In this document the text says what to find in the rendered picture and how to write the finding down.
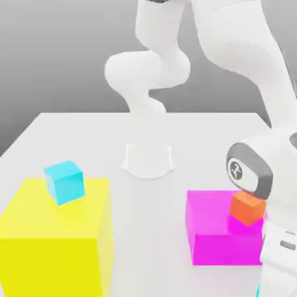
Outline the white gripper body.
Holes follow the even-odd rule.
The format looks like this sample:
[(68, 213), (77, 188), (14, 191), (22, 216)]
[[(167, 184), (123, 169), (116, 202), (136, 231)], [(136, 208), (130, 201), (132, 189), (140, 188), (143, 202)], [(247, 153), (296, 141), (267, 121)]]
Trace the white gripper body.
[(297, 256), (262, 252), (256, 297), (293, 297), (297, 291)]

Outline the small orange cube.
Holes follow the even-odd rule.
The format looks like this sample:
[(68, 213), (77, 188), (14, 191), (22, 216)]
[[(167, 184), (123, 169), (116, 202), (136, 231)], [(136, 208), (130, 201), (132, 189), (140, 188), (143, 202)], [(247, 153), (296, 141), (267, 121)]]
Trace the small orange cube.
[(248, 227), (263, 219), (265, 211), (265, 200), (243, 191), (238, 191), (232, 196), (230, 215)]

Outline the small cyan cube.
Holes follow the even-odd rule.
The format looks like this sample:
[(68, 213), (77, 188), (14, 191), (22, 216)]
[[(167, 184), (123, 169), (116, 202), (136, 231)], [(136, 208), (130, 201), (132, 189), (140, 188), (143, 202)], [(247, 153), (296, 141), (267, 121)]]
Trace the small cyan cube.
[(44, 168), (46, 186), (58, 206), (85, 196), (82, 170), (72, 161)]

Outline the large magenta box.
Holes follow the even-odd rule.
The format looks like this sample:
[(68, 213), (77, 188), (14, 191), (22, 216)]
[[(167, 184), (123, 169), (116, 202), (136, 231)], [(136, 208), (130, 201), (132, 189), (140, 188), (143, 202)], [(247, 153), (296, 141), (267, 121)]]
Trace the large magenta box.
[(230, 215), (232, 190), (189, 190), (185, 223), (191, 261), (196, 266), (260, 266), (262, 226)]

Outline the large yellow box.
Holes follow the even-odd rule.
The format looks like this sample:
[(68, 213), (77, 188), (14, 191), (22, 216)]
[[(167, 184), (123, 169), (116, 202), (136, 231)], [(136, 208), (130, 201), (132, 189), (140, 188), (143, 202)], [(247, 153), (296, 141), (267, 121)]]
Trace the large yellow box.
[(58, 206), (41, 178), (26, 179), (0, 216), (5, 297), (108, 297), (114, 259), (110, 183)]

